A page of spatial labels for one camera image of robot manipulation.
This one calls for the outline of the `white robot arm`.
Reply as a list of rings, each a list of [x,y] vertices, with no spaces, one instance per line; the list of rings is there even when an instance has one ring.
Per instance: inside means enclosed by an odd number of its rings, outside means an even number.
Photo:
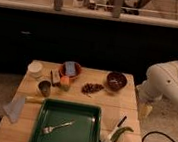
[[[152,112],[152,103],[163,96],[178,107],[178,60],[151,65],[146,71],[146,79],[136,90],[140,120]]]

